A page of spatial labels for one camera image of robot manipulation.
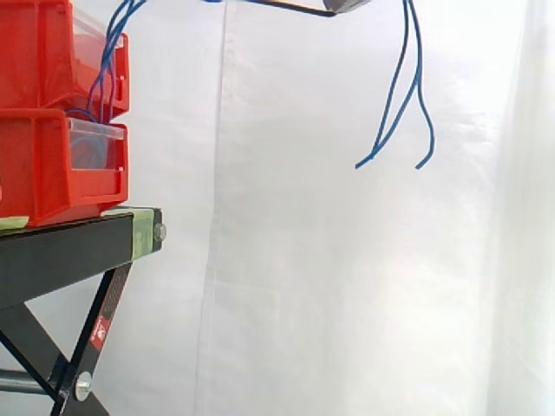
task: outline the red label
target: red label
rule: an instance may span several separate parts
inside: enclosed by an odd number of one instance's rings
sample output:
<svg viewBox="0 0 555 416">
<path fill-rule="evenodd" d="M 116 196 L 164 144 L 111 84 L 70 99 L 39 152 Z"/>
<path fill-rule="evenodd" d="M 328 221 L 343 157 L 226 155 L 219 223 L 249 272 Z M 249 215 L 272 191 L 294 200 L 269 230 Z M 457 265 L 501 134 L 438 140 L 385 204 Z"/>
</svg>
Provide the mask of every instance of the red label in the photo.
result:
<svg viewBox="0 0 555 416">
<path fill-rule="evenodd" d="M 104 316 L 99 316 L 96 320 L 95 327 L 93 328 L 93 334 L 90 336 L 90 342 L 100 353 L 104 347 L 104 341 L 108 336 L 108 330 L 110 329 L 110 321 Z"/>
</svg>

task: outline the metal rod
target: metal rod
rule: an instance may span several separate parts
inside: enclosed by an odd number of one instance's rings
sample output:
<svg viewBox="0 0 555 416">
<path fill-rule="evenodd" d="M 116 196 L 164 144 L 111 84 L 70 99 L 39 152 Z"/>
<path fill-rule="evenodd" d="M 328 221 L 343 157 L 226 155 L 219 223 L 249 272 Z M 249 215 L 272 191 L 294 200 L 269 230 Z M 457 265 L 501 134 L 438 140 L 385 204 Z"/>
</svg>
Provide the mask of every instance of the metal rod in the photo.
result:
<svg viewBox="0 0 555 416">
<path fill-rule="evenodd" d="M 10 370 L 0 370 L 0 392 L 46 395 L 30 375 Z"/>
</svg>

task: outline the bolt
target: bolt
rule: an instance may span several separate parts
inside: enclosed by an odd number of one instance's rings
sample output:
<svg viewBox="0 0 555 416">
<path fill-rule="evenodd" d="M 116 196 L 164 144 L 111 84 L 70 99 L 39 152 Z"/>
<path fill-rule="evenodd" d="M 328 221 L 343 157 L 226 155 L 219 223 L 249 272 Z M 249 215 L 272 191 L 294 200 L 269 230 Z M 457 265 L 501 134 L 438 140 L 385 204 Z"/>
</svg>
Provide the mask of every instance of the bolt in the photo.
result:
<svg viewBox="0 0 555 416">
<path fill-rule="evenodd" d="M 75 383 L 75 397 L 85 401 L 93 392 L 93 376 L 89 372 L 81 373 Z"/>
<path fill-rule="evenodd" d="M 163 224 L 156 224 L 154 226 L 154 239 L 157 242 L 162 243 L 164 240 L 166 240 L 166 237 L 167 237 L 166 226 Z"/>
</svg>

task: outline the metal bracket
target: metal bracket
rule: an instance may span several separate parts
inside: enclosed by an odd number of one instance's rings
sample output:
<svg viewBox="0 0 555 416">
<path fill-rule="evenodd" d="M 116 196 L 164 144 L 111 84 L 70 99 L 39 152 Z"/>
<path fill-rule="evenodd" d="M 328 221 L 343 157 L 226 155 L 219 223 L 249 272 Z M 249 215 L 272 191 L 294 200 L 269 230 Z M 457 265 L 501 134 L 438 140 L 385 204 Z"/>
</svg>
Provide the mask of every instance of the metal bracket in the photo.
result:
<svg viewBox="0 0 555 416">
<path fill-rule="evenodd" d="M 146 224 L 145 218 L 152 220 Z M 161 249 L 160 210 L 140 210 L 140 225 L 138 229 L 134 210 L 126 210 L 45 229 L 0 232 L 0 342 L 27 371 L 0 370 L 0 391 L 48 395 L 54 401 L 51 416 L 109 415 L 93 393 L 95 368 L 132 261 L 138 258 L 137 232 L 142 240 L 145 233 L 152 240 L 141 242 L 142 256 Z M 101 273 L 68 360 L 25 302 Z"/>
</svg>

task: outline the blue cable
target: blue cable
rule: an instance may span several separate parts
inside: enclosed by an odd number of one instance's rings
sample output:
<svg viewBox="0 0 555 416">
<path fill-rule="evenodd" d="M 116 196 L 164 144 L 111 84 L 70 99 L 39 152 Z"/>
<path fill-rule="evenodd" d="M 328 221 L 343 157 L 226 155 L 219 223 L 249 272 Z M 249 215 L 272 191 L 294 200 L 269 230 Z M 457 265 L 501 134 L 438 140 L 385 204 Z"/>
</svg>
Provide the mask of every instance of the blue cable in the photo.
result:
<svg viewBox="0 0 555 416">
<path fill-rule="evenodd" d="M 363 159 L 362 161 L 360 161 L 359 163 L 356 164 L 356 169 L 360 169 L 361 167 L 363 167 L 364 165 L 369 163 L 384 148 L 384 146 L 388 143 L 389 139 L 391 139 L 391 137 L 395 133 L 395 130 L 398 128 L 399 123 L 401 122 L 402 116 L 404 115 L 404 113 L 407 109 L 407 106 L 408 106 L 410 100 L 412 99 L 412 96 L 415 93 L 415 90 L 417 88 L 418 88 L 418 97 L 419 97 L 421 110 L 424 113 L 424 117 L 426 118 L 426 122 L 427 122 L 428 128 L 430 130 L 430 150 L 428 152 L 428 155 L 424 158 L 424 160 L 416 166 L 416 169 L 422 169 L 429 162 L 429 160 L 432 158 L 432 156 L 434 155 L 434 148 L 435 148 L 434 124 L 432 122 L 432 119 L 429 115 L 426 104 L 424 102 L 424 95 L 423 95 L 423 91 L 422 91 L 422 74 L 423 74 L 423 61 L 424 60 L 423 60 L 423 52 L 422 52 L 423 47 L 422 47 L 420 24 L 418 22 L 418 17 L 416 15 L 416 9 L 415 9 L 415 6 L 413 4 L 413 0 L 403 0 L 403 9 L 406 12 L 407 12 L 407 5 L 410 7 L 411 15 L 413 17 L 413 22 L 414 22 L 414 25 L 415 25 L 415 32 L 416 32 L 416 40 L 417 40 L 417 44 L 418 44 L 418 64 L 417 64 L 417 67 L 416 67 L 415 76 L 413 78 L 413 82 L 410 86 L 410 89 L 407 93 L 407 96 L 405 97 L 405 100 L 403 101 L 403 103 L 401 105 L 401 108 L 399 109 L 399 112 L 397 113 L 397 115 L 395 117 L 395 120 L 394 120 L 393 124 L 391 125 L 391 128 L 388 130 L 386 136 L 383 138 L 382 141 L 380 141 L 381 134 L 383 133 L 383 126 L 385 125 L 385 121 L 382 120 L 382 124 L 380 125 L 380 131 L 379 131 L 378 136 L 376 138 L 376 141 L 375 141 L 374 147 L 372 149 L 372 152 L 370 153 L 369 156 L 367 156 L 365 159 Z M 405 39 L 407 39 L 407 35 L 408 35 L 407 18 L 408 18 L 408 15 L 406 15 L 405 17 L 406 17 L 406 20 L 405 20 L 405 36 L 406 37 L 405 37 Z M 398 72 L 401 71 L 400 67 L 402 67 L 402 60 L 404 59 L 404 53 L 406 53 L 406 49 L 405 49 L 405 44 L 403 43 L 403 51 L 402 51 L 399 63 L 397 65 L 397 70 L 395 71 L 394 80 L 392 81 L 391 88 L 389 90 L 388 102 L 386 103 L 384 119 L 387 119 L 387 116 L 389 114 L 389 108 L 391 106 L 391 99 L 392 99 L 393 93 L 395 92 L 396 81 L 399 77 Z"/>
<path fill-rule="evenodd" d="M 121 34 L 123 33 L 123 30 L 125 29 L 125 26 L 127 25 L 127 22 L 129 20 L 129 18 L 140 7 L 142 7 L 146 2 L 147 2 L 147 0 L 140 0 L 137 4 L 135 4 L 134 0 L 124 0 L 123 3 L 120 5 L 120 7 L 118 7 L 116 12 L 112 16 L 112 19 L 110 20 L 110 24 L 108 25 L 106 45 L 105 45 L 104 51 L 102 53 L 101 68 L 100 68 L 98 76 L 95 79 L 95 82 L 93 83 L 93 85 L 92 85 L 92 87 L 89 91 L 88 108 L 90 108 L 90 106 L 92 106 L 93 93 L 94 93 L 95 89 L 97 88 L 99 83 L 100 84 L 103 83 L 104 74 L 109 69 L 109 67 L 112 65 L 112 56 L 113 56 L 115 48 L 117 46 L 117 42 L 119 41 L 119 39 L 121 37 Z M 123 9 L 126 6 L 127 6 L 127 12 L 123 16 L 123 18 L 117 24 L 115 24 L 115 21 L 116 21 L 118 15 L 123 11 Z M 102 112 L 102 118 L 103 118 L 103 106 L 101 106 L 101 112 Z"/>
<path fill-rule="evenodd" d="M 96 118 L 87 110 L 83 110 L 82 108 L 68 108 L 65 110 L 67 114 L 80 114 L 87 117 L 93 123 L 98 123 Z"/>
<path fill-rule="evenodd" d="M 420 30 L 420 22 L 418 21 L 418 16 L 416 14 L 416 8 L 415 8 L 415 5 L 413 4 L 413 0 L 408 0 L 408 4 L 410 5 L 410 11 L 413 15 L 413 20 L 415 22 L 416 43 L 418 45 L 418 62 L 420 65 L 420 79 L 418 81 L 418 101 L 420 102 L 420 107 L 421 107 L 422 113 L 424 114 L 424 118 L 426 119 L 426 122 L 428 124 L 428 129 L 430 132 L 430 147 L 428 150 L 428 154 L 418 165 L 416 165 L 416 169 L 420 170 L 434 156 L 435 130 L 434 130 L 434 123 L 432 122 L 432 118 L 430 117 L 428 108 L 426 107 L 426 102 L 424 101 L 424 93 L 422 91 L 422 73 L 423 73 L 424 58 L 423 58 L 423 52 L 422 52 L 423 47 L 422 47 L 422 35 Z"/>
<path fill-rule="evenodd" d="M 391 81 L 391 85 L 389 86 L 389 93 L 388 93 L 388 100 L 385 105 L 385 110 L 383 112 L 382 122 L 380 123 L 380 129 L 378 130 L 378 134 L 375 137 L 374 147 L 372 147 L 372 152 L 361 160 L 359 163 L 356 164 L 356 169 L 360 169 L 368 162 L 370 162 L 379 152 L 378 147 L 380 145 L 380 140 L 382 139 L 383 131 L 385 130 L 385 125 L 388 122 L 389 117 L 389 110 L 391 109 L 391 103 L 393 101 L 393 96 L 395 94 L 395 89 L 397 87 L 397 82 L 399 81 L 399 75 L 401 74 L 403 63 L 405 62 L 405 56 L 407 55 L 407 48 L 408 48 L 408 35 L 410 32 L 409 22 L 408 22 L 408 4 L 407 0 L 403 0 L 403 16 L 405 20 L 405 35 L 402 42 L 402 50 L 401 55 L 399 56 L 399 61 L 397 62 L 397 68 L 395 69 L 395 74 L 393 75 L 393 80 Z"/>
</svg>

